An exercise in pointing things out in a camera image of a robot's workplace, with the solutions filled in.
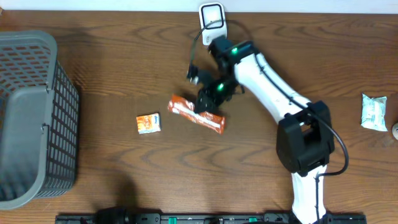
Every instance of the plastic basket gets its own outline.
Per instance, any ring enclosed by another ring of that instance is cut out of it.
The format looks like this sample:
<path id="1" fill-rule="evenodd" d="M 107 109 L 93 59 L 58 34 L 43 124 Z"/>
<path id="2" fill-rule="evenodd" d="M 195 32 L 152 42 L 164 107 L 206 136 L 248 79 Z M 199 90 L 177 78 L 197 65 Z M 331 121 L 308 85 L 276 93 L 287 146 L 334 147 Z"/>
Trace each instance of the plastic basket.
<path id="1" fill-rule="evenodd" d="M 0 32 L 0 209 L 71 189 L 79 96 L 41 31 Z"/>

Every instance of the green accent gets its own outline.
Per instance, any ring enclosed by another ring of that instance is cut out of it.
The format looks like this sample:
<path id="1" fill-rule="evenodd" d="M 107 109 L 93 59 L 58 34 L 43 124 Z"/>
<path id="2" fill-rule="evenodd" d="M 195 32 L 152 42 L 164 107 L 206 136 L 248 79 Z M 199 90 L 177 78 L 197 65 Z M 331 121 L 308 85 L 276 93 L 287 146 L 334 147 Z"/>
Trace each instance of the green accent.
<path id="1" fill-rule="evenodd" d="M 223 90 L 223 88 L 224 88 L 224 84 L 221 83 L 221 84 L 218 85 L 217 90 L 221 91 L 221 90 Z"/>
<path id="2" fill-rule="evenodd" d="M 177 224 L 177 218 L 169 218 L 169 224 Z"/>
<path id="3" fill-rule="evenodd" d="M 234 49 L 232 49 L 232 51 L 231 51 L 232 54 L 236 54 L 237 52 L 238 52 L 238 48 L 236 48 L 236 47 Z"/>

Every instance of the red candy bar wrapper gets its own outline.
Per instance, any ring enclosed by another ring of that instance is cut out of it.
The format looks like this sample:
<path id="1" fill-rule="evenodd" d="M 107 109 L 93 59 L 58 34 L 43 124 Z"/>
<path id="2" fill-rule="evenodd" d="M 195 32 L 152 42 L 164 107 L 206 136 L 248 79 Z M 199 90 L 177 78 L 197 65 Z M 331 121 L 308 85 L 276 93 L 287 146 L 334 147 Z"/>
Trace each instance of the red candy bar wrapper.
<path id="1" fill-rule="evenodd" d="M 211 128 L 218 134 L 222 134 L 224 132 L 225 117 L 217 116 L 209 112 L 196 114 L 193 112 L 194 108 L 195 105 L 193 103 L 176 95 L 172 96 L 172 100 L 170 100 L 168 106 L 169 111 L 182 115 L 194 123 Z"/>

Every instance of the wooden board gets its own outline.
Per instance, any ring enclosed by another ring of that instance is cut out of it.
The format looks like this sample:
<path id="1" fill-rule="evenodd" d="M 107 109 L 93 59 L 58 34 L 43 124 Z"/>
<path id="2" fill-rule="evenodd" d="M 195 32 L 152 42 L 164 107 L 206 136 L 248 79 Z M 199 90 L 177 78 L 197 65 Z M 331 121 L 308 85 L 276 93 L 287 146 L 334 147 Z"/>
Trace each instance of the wooden board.
<path id="1" fill-rule="evenodd" d="M 363 212 L 369 223 L 398 219 L 398 141 L 360 126 L 361 93 L 387 96 L 386 124 L 398 121 L 398 16 L 228 14 L 245 24 L 281 77 L 323 100 L 351 156 L 344 175 L 326 178 L 332 212 Z M 80 167 L 73 190 L 0 212 L 0 223 L 53 223 L 58 213 L 100 208 L 167 213 L 288 210 L 290 174 L 275 153 L 276 124 L 247 93 L 222 110 L 224 135 L 167 111 L 185 79 L 197 13 L 4 11 L 0 30 L 44 30 L 81 88 Z M 233 24 L 229 38 L 247 39 Z M 198 43 L 196 64 L 216 70 Z M 136 116 L 160 113 L 162 131 L 138 135 Z M 328 170 L 343 165 L 336 148 Z"/>

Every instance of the robotic arm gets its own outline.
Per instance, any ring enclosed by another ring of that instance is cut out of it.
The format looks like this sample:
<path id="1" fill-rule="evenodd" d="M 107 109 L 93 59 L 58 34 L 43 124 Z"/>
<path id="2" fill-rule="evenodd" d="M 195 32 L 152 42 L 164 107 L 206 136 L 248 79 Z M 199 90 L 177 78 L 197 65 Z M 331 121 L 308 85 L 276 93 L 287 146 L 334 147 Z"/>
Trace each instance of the robotic arm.
<path id="1" fill-rule="evenodd" d="M 263 69 L 269 78 L 296 102 L 331 125 L 329 109 L 321 101 L 312 104 L 289 87 L 269 66 L 263 54 L 253 46 L 252 42 L 233 46 L 221 36 L 213 40 L 209 51 L 223 76 L 219 80 L 212 80 L 208 72 L 190 66 L 188 78 L 204 84 L 198 94 L 196 112 L 214 111 L 224 100 L 231 99 L 238 85 L 251 90 L 278 124 L 278 157 L 292 173 L 294 189 L 292 211 L 301 223 L 315 223 L 317 221 L 315 177 L 326 171 L 329 155 L 334 151 L 333 135 L 303 109 L 291 103 L 291 100 L 286 98 L 260 69 Z M 302 131 L 302 126 L 308 126 L 308 129 Z M 322 198 L 323 177 L 320 177 L 318 189 L 318 213 L 319 217 L 323 217 L 326 214 Z"/>

